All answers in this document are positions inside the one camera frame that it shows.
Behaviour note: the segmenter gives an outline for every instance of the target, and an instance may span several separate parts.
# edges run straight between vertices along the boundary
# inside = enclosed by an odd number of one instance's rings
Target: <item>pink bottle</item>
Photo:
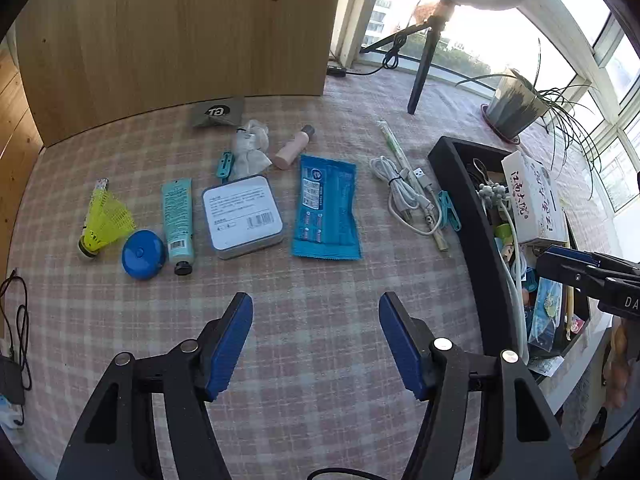
[[[309,143],[309,137],[312,137],[316,130],[311,124],[305,124],[302,129],[297,132],[289,141],[280,149],[271,161],[281,170],[288,170],[293,161],[300,154],[305,146]]]

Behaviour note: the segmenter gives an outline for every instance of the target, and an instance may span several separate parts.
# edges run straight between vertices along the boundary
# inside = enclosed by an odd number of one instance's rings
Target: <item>black tray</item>
[[[504,150],[452,137],[440,137],[429,153],[429,162],[440,187],[449,193],[462,224],[458,238],[476,299],[482,347],[485,354],[492,356],[500,355],[505,349],[517,348],[516,329],[494,231],[482,210],[476,188],[466,172],[466,165],[472,164],[474,158],[479,158],[488,171],[503,173],[502,160],[509,154]],[[569,231],[571,247],[577,249],[571,228]],[[591,317],[587,297],[577,290],[574,291],[574,312],[584,321],[580,333],[567,341],[562,312],[552,351],[536,351],[535,355],[552,357],[567,354]]]

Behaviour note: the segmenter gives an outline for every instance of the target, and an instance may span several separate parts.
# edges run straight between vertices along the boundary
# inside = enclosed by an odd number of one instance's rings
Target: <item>teal tube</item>
[[[191,179],[181,178],[162,184],[162,216],[169,261],[179,276],[193,270],[193,221]]]

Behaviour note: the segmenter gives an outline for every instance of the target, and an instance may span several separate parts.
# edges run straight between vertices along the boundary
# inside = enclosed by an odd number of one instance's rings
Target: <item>plaid tablecloth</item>
[[[357,165],[354,215],[364,256],[358,262],[290,256],[297,167],[268,171],[286,240],[234,260],[217,259],[200,194],[216,184],[218,159],[230,148],[233,131],[192,129],[189,105],[116,121],[46,150],[24,194],[9,260],[9,268],[17,267],[29,287],[33,391],[25,410],[27,446],[57,465],[116,353],[127,350],[138,358],[164,353],[197,336],[242,290],[254,300],[254,323],[228,390],[209,405],[232,476],[293,480],[318,467],[348,466],[399,478],[425,404],[402,385],[378,322],[378,298],[394,290],[436,336],[449,337],[467,351],[482,347],[456,235],[444,231],[450,250],[441,253],[431,238],[401,227],[386,209],[388,187],[367,165],[374,156],[391,156],[376,120],[388,121],[409,160],[432,177],[427,155],[442,135],[513,149],[482,122],[484,100],[461,89],[430,80],[417,113],[408,115],[412,81],[411,75],[382,71],[367,78],[328,78],[322,98],[246,100],[244,117],[270,128],[272,155],[311,123],[316,136],[308,153]],[[521,149],[550,167],[552,139],[540,127],[529,128],[522,141]],[[560,166],[558,159],[554,176]],[[558,175],[559,192],[570,205],[580,248],[607,251],[604,216],[593,200],[588,202],[584,169],[580,156],[570,153]],[[175,276],[166,265],[149,282],[136,282],[120,265],[122,243],[104,249],[96,262],[78,259],[88,198],[95,180],[103,177],[136,224],[160,235],[161,184],[193,179],[196,261],[190,276]],[[9,311],[19,299],[12,288]],[[580,351],[576,345],[573,352]],[[161,397],[155,407],[164,474],[172,479]],[[475,395],[459,468],[472,461],[478,412]]]

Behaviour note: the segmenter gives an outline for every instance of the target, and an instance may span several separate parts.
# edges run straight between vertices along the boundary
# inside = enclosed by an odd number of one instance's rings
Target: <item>blue plastic packet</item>
[[[360,242],[351,212],[356,166],[300,156],[300,203],[291,253],[307,258],[359,260]]]

